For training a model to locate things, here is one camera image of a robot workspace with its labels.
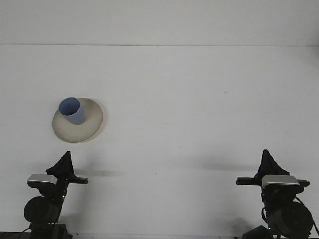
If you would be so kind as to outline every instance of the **camera mount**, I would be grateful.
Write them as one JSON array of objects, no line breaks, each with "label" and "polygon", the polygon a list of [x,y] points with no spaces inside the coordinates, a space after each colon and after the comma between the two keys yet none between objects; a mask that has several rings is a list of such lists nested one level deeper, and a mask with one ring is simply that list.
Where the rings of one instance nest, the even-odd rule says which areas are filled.
[{"label": "camera mount", "polygon": [[268,225],[268,228],[260,225],[246,232],[243,239],[272,239],[272,235],[277,235],[277,238],[281,235],[290,239],[309,238],[314,225],[312,215],[303,203],[294,201],[298,199],[296,194],[303,192],[309,181],[291,176],[264,150],[257,174],[253,178],[238,177],[236,184],[261,187],[262,217]]},{"label": "camera mount", "polygon": [[71,152],[67,151],[47,174],[32,174],[27,180],[42,196],[32,198],[24,208],[24,217],[31,222],[30,239],[72,239],[65,224],[57,224],[70,183],[87,184],[87,178],[75,176]]}]

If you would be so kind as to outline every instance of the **cable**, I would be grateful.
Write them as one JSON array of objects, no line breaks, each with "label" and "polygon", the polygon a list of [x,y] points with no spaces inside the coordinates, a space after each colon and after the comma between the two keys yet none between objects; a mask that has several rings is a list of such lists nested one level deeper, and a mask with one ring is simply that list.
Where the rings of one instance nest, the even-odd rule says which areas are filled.
[{"label": "cable", "polygon": [[[301,203],[301,205],[305,206],[304,203],[297,196],[295,196],[295,198]],[[318,231],[317,225],[315,224],[314,219],[313,219],[313,224],[314,224],[315,230],[316,230],[318,237],[319,237],[319,231]]]},{"label": "cable", "polygon": [[29,229],[31,229],[31,228],[24,229],[22,232],[20,232],[20,234],[19,234],[19,236],[18,236],[17,239],[20,239],[20,237],[22,236],[22,234],[23,234],[26,230],[29,230]]},{"label": "cable", "polygon": [[261,217],[264,219],[265,223],[267,223],[267,218],[265,217],[264,210],[265,210],[265,208],[263,207],[261,210]]}]

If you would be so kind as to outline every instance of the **plate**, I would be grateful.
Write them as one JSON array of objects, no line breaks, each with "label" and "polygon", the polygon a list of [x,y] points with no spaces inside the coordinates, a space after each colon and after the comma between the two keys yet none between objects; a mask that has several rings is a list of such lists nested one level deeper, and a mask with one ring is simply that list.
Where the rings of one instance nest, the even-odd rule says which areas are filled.
[{"label": "plate", "polygon": [[59,139],[69,143],[80,143],[90,140],[99,131],[103,122],[101,107],[92,99],[78,98],[84,108],[85,121],[83,124],[70,123],[57,110],[52,121],[52,128]]}]

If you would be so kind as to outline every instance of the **cup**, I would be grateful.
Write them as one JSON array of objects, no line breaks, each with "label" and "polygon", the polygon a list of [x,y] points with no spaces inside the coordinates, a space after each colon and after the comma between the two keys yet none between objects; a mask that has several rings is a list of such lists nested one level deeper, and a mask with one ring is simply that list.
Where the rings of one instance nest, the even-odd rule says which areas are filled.
[{"label": "cup", "polygon": [[85,121],[83,106],[77,98],[68,97],[62,100],[59,111],[72,124],[80,125]]}]

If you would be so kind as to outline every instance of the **white wall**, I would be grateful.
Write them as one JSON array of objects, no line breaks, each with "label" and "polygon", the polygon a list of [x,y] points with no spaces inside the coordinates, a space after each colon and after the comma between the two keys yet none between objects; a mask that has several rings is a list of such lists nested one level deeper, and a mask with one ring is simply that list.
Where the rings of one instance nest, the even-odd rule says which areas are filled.
[{"label": "white wall", "polygon": [[[265,28],[269,37],[263,39],[255,35],[258,21],[250,24],[243,14],[244,24],[232,21],[246,30],[241,35],[227,21],[237,19],[235,12],[221,14],[217,24],[209,11],[207,19],[233,36],[222,35],[223,44],[316,45],[311,26],[319,2],[290,2],[273,2],[275,9],[265,1],[200,1],[194,8],[193,1],[173,1],[167,21],[139,19],[147,9],[158,16],[165,1],[0,2],[1,43],[21,43],[0,45],[0,230],[28,226],[23,208],[39,193],[28,188],[27,178],[44,173],[67,150],[76,174],[89,177],[88,185],[69,186],[60,219],[71,232],[240,235],[263,223],[263,204],[258,187],[235,180],[255,175],[264,148],[292,175],[310,180],[300,198],[318,219],[319,47],[25,45],[218,45],[217,28],[207,33],[197,27],[206,24],[198,9],[212,4],[245,9],[252,19],[267,6],[274,15],[260,24],[282,31]],[[99,4],[110,5],[105,16],[116,23],[106,29],[114,34],[103,30],[108,21]],[[181,7],[196,15],[181,14]],[[81,17],[69,13],[73,8]],[[292,26],[275,24],[275,16]],[[101,25],[95,26],[97,19]],[[191,23],[177,24],[186,20]],[[124,22],[128,27],[119,30]],[[162,30],[148,37],[148,27],[159,22]],[[176,37],[166,34],[173,29]],[[213,40],[203,41],[206,34]],[[67,96],[93,98],[103,107],[103,129],[93,140],[69,144],[54,135],[52,118]]]},{"label": "white wall", "polygon": [[10,0],[0,43],[319,44],[317,0]]}]

